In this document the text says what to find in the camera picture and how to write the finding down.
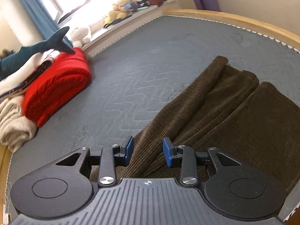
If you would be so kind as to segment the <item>brown corduroy pants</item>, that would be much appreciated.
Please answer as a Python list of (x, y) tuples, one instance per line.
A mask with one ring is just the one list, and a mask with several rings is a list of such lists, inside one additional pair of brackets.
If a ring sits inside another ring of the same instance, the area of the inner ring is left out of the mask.
[(89, 127), (94, 145), (135, 137), (119, 177), (178, 177), (161, 153), (169, 137), (198, 151), (210, 146), (278, 178), (299, 181), (299, 106), (227, 58), (93, 63)]

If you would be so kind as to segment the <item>cream folded blanket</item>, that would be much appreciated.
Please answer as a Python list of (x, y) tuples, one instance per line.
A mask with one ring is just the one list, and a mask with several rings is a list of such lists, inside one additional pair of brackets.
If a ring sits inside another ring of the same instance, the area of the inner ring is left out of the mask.
[(36, 135), (37, 125), (24, 116), (24, 96), (9, 97), (1, 102), (1, 145), (15, 153)]

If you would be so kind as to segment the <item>red folded blanket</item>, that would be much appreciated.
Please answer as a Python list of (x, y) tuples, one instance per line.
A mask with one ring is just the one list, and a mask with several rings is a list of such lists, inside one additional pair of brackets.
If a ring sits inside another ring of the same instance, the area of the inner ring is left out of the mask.
[(84, 52), (80, 48), (74, 51), (74, 54), (60, 53), (25, 92), (24, 116), (38, 127), (91, 82), (92, 74)]

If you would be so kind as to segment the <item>white folded cloth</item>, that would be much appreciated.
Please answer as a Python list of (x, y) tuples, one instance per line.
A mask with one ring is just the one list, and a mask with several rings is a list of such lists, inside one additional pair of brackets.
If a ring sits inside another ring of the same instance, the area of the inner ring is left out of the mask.
[(60, 53), (49, 50), (33, 55), (18, 71), (1, 81), (1, 102), (7, 98), (22, 95), (41, 76)]

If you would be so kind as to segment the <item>teal plush shark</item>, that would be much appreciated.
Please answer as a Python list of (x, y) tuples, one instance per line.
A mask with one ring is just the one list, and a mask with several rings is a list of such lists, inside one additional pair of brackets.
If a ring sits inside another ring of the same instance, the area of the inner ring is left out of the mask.
[(75, 51), (73, 50), (73, 47), (64, 42), (64, 37), (69, 29), (69, 26), (60, 28), (49, 39), (32, 46), (21, 47), (17, 53), (1, 59), (1, 80), (19, 70), (33, 55), (37, 53), (44, 53), (50, 49), (54, 49), (59, 52), (74, 54)]

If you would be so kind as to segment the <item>white plush toy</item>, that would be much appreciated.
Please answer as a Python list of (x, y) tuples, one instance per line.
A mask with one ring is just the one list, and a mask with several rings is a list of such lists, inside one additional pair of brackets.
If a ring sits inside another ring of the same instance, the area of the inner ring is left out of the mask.
[(91, 29), (89, 26), (81, 26), (75, 28), (71, 32), (71, 41), (73, 47), (82, 48), (92, 40)]

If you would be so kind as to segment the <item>blue curtain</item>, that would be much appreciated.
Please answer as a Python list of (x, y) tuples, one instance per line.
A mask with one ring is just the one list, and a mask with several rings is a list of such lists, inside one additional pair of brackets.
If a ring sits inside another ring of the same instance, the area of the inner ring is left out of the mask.
[(43, 39), (50, 38), (59, 29), (42, 0), (20, 0), (20, 2)]

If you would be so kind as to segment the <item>yellow plush bear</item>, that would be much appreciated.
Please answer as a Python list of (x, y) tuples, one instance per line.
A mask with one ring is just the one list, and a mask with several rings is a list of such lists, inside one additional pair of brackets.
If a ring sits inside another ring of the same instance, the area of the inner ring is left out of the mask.
[(108, 15), (103, 21), (103, 24), (110, 24), (117, 19), (123, 19), (131, 14), (131, 2), (132, 0), (118, 0), (112, 6), (112, 10), (108, 12)]

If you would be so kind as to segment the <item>panda plush toy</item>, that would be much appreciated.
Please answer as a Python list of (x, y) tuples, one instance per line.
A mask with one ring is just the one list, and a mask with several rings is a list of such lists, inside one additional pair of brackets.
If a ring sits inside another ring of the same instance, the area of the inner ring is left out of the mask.
[(149, 0), (136, 0), (136, 1), (140, 7), (149, 7), (150, 6)]

